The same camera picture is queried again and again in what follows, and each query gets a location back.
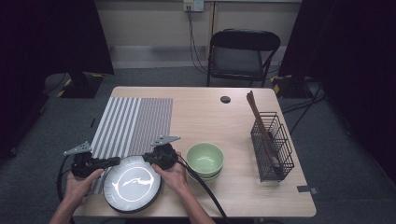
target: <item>green bowl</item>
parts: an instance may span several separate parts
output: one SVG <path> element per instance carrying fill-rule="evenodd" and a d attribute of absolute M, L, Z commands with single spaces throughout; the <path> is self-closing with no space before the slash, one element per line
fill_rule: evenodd
<path fill-rule="evenodd" d="M 216 178 L 218 178 L 218 176 L 220 175 L 220 173 L 221 173 L 221 170 L 219 170 L 215 175 L 213 175 L 213 176 L 211 176 L 211 177 L 208 177 L 208 178 L 200 177 L 200 178 L 201 178 L 204 182 L 209 183 L 209 182 L 212 182 L 213 180 L 215 180 Z M 190 174 L 190 173 L 187 173 L 187 174 L 189 174 L 189 176 L 191 177 L 191 179 L 197 181 L 197 180 L 195 179 L 195 177 L 192 176 L 192 174 Z"/>
<path fill-rule="evenodd" d="M 216 175 L 224 163 L 221 149 L 210 143 L 198 143 L 187 152 L 187 163 L 198 176 L 210 178 Z"/>

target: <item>metal rack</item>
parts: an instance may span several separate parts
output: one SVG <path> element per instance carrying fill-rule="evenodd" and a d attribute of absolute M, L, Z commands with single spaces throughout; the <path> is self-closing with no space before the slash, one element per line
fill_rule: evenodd
<path fill-rule="evenodd" d="M 289 138 L 276 112 L 260 112 L 260 116 L 271 140 L 271 142 L 265 142 L 255 121 L 250 134 L 261 182 L 264 180 L 282 181 L 294 167 Z"/>

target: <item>black cable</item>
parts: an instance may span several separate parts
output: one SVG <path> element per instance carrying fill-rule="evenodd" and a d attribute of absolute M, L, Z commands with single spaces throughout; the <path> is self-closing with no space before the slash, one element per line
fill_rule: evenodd
<path fill-rule="evenodd" d="M 282 114 L 287 114 L 287 113 L 289 113 L 291 111 L 298 110 L 298 109 L 301 109 L 301 108 L 305 108 L 305 107 L 307 107 L 307 106 L 309 106 L 311 104 L 316 104 L 316 103 L 322 101 L 323 99 L 325 99 L 325 96 L 326 96 L 326 94 L 323 94 L 322 96 L 320 96 L 314 102 L 312 102 L 311 100 L 308 100 L 308 101 L 304 101 L 304 102 L 296 104 L 296 105 L 286 106 L 285 108 L 282 109 Z"/>
<path fill-rule="evenodd" d="M 308 111 L 308 109 L 311 108 L 311 106 L 313 105 L 313 103 L 316 101 L 320 89 L 321 89 L 321 83 L 319 84 L 319 87 L 318 87 L 317 92 L 315 92 L 314 98 L 311 100 L 311 104 L 309 104 L 309 106 L 305 109 L 305 111 L 303 112 L 303 114 L 297 119 L 297 121 L 295 122 L 294 126 L 291 128 L 291 130 L 290 130 L 290 135 L 294 132 L 294 129 L 297 127 L 297 124 L 298 124 L 298 123 L 300 122 L 300 120 L 303 118 L 303 116 L 304 116 L 305 113 Z"/>
<path fill-rule="evenodd" d="M 280 65 L 282 64 L 282 61 L 280 61 L 279 63 L 277 63 L 277 69 L 273 70 L 273 71 L 269 71 L 268 74 L 279 71 Z"/>
<path fill-rule="evenodd" d="M 60 202 L 64 199 L 64 194 L 62 193 L 62 178 L 66 173 L 64 172 L 64 164 L 66 163 L 67 158 L 69 158 L 69 155 L 64 156 L 64 160 L 62 161 L 61 167 L 59 168 L 58 178 L 56 181 L 56 191 L 58 193 L 58 198 Z M 70 218 L 70 223 L 75 224 L 75 221 L 72 217 Z"/>
<path fill-rule="evenodd" d="M 195 40 L 194 40 L 194 35 L 193 35 L 193 30 L 192 30 L 192 19 L 191 19 L 191 8 L 190 8 L 190 7 L 187 7 L 187 15 L 188 15 L 188 17 L 189 17 L 189 25 L 190 25 L 190 55 L 191 55 L 191 61 L 192 61 L 192 64 L 194 65 L 194 67 L 195 67 L 199 72 L 206 74 L 206 73 L 207 73 L 207 70 L 202 66 L 202 64 L 201 64 L 201 62 L 200 62 L 200 60 L 199 60 L 199 57 L 198 57 L 197 49 L 196 49 L 196 47 L 195 47 Z M 197 65 L 195 64 L 194 59 L 193 59 L 193 54 L 192 54 L 192 47 L 193 47 L 193 49 L 194 49 L 195 57 L 197 58 L 198 64 L 201 65 L 201 68 L 204 69 L 204 71 L 202 71 L 202 70 L 201 70 L 199 67 L 197 67 Z"/>
<path fill-rule="evenodd" d="M 181 157 L 179 156 L 186 164 L 184 164 L 183 162 L 179 161 L 179 160 L 175 160 L 173 158 L 171 158 L 172 160 L 176 161 L 177 163 L 181 164 L 184 168 L 187 169 L 187 171 L 195 178 L 195 180 L 198 181 L 198 183 L 201 184 L 201 186 L 206 190 L 207 194 L 209 194 L 210 198 L 213 200 L 213 202 L 215 203 L 216 207 L 219 209 L 223 219 L 225 220 L 226 223 L 230 223 L 230 220 L 228 219 L 227 215 L 225 214 L 224 210 L 222 209 L 221 205 L 219 204 L 218 199 L 215 197 L 215 195 L 213 194 L 213 192 L 210 190 L 210 188 L 207 186 L 207 184 L 201 179 L 200 176 L 198 176 L 198 174 L 193 171 L 189 164 Z"/>
<path fill-rule="evenodd" d="M 66 174 L 67 172 L 71 171 L 71 169 L 65 170 L 62 175 Z"/>

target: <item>dark backdrop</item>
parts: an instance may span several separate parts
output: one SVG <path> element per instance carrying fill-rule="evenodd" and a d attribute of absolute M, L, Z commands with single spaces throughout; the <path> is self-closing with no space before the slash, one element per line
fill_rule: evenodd
<path fill-rule="evenodd" d="M 396 3 L 304 0 L 281 76 L 322 81 L 352 135 L 396 182 Z"/>
<path fill-rule="evenodd" d="M 0 30 L 0 155 L 7 155 L 38 116 L 47 76 L 114 71 L 93 0 L 2 1 Z"/>

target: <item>electrical outlet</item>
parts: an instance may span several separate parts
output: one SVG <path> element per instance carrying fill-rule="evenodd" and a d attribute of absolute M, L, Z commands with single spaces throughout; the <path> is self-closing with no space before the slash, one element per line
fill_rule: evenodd
<path fill-rule="evenodd" d="M 183 0 L 184 11 L 204 11 L 204 0 Z"/>
<path fill-rule="evenodd" d="M 183 10 L 184 11 L 192 11 L 193 8 L 193 4 L 194 4 L 194 0 L 183 0 Z"/>
<path fill-rule="evenodd" d="M 204 0 L 194 0 L 194 11 L 204 11 Z"/>

